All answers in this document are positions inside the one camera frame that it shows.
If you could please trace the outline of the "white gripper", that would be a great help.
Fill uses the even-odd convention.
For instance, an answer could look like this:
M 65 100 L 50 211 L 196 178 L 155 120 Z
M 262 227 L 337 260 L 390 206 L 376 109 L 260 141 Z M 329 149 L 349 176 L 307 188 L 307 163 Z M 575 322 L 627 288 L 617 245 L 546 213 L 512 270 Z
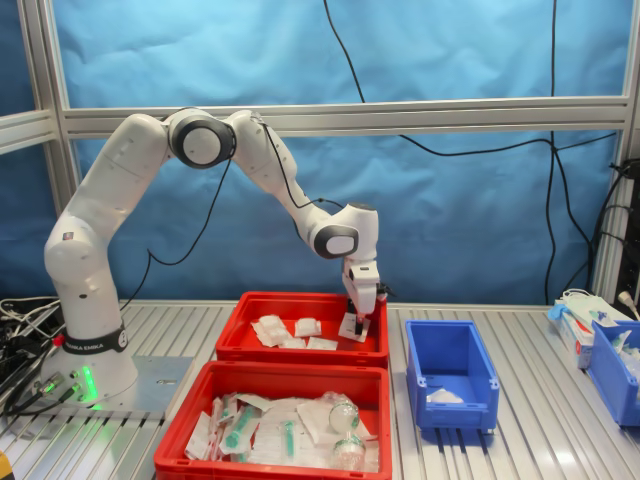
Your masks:
M 364 315 L 374 311 L 377 301 L 377 289 L 380 282 L 377 262 L 375 260 L 344 260 L 342 281 L 357 312 L 354 321 L 354 334 L 361 335 L 366 319 Z

